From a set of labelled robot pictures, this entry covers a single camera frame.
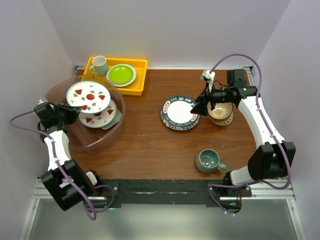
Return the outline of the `dark floral plate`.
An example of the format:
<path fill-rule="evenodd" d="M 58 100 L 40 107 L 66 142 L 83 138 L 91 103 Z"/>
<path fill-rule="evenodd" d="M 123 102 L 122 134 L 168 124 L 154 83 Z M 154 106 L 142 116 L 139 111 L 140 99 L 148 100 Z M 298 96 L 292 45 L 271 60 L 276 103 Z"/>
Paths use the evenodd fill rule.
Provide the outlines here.
<path fill-rule="evenodd" d="M 174 126 L 172 124 L 169 124 L 164 118 L 161 118 L 161 120 L 163 121 L 164 125 L 166 127 L 168 127 L 169 129 L 183 132 L 183 131 L 188 131 L 188 130 L 194 128 L 198 124 L 200 117 L 198 117 L 190 126 L 186 126 L 186 127 Z"/>

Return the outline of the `light blue divided plate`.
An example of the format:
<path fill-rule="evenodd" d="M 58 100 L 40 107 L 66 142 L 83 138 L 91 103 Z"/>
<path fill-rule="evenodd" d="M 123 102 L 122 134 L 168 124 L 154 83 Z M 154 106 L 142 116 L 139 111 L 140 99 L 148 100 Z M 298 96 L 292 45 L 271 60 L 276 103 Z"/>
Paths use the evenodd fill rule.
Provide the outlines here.
<path fill-rule="evenodd" d="M 102 126 L 101 129 L 107 130 L 107 129 L 113 127 L 115 124 L 117 124 L 120 121 L 121 117 L 122 117 L 122 113 L 119 110 L 117 110 L 115 117 L 111 120 L 111 122 L 109 122 L 105 126 Z"/>

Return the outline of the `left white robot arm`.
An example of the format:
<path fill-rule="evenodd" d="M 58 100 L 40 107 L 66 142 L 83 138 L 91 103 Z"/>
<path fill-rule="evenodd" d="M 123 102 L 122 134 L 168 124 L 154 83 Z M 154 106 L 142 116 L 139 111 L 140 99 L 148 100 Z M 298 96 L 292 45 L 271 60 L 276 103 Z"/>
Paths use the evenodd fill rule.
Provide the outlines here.
<path fill-rule="evenodd" d="M 99 196 L 104 190 L 100 177 L 93 170 L 84 172 L 69 150 L 67 125 L 76 122 L 81 107 L 39 100 L 33 111 L 40 119 L 37 130 L 44 127 L 40 134 L 49 155 L 48 170 L 40 179 L 58 206 L 66 211 L 81 202 L 84 196 Z"/>

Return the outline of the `green rim lettered plate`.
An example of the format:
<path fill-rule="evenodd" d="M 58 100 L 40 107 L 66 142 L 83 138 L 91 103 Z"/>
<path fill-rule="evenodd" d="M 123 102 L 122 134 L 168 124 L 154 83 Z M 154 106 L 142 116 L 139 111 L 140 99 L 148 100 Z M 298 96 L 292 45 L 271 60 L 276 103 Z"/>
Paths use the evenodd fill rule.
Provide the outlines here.
<path fill-rule="evenodd" d="M 198 114 L 192 114 L 191 110 L 196 103 L 189 97 L 176 95 L 170 97 L 160 110 L 160 117 L 175 127 L 188 127 L 198 117 Z"/>

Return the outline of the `watermelon plate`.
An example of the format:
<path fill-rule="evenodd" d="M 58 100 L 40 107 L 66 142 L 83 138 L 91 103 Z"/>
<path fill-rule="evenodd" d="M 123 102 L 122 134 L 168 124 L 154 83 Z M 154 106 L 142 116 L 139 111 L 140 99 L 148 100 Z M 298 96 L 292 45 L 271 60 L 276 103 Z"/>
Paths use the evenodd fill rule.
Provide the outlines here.
<path fill-rule="evenodd" d="M 81 107 L 81 113 L 96 114 L 107 108 L 111 101 L 108 89 L 94 81 L 80 81 L 66 92 L 66 102 L 72 107 Z"/>
<path fill-rule="evenodd" d="M 107 108 L 98 113 L 80 113 L 79 121 L 88 128 L 101 128 L 109 124 L 116 116 L 117 106 L 116 103 L 111 100 Z"/>

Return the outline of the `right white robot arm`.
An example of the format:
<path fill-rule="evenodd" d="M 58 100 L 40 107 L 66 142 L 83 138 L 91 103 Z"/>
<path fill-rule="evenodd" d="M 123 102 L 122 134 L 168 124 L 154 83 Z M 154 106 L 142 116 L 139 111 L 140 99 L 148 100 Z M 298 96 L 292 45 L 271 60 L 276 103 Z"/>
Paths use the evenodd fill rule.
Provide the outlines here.
<path fill-rule="evenodd" d="M 247 84 L 244 70 L 228 70 L 227 87 L 221 89 L 214 87 L 214 71 L 204 70 L 200 78 L 205 81 L 205 87 L 190 112 L 208 116 L 208 106 L 233 103 L 247 121 L 256 144 L 256 151 L 246 166 L 225 174 L 223 192 L 233 197 L 241 187 L 283 177 L 287 178 L 283 188 L 287 188 L 291 183 L 291 165 L 296 146 L 286 141 L 276 130 L 263 106 L 258 88 Z"/>

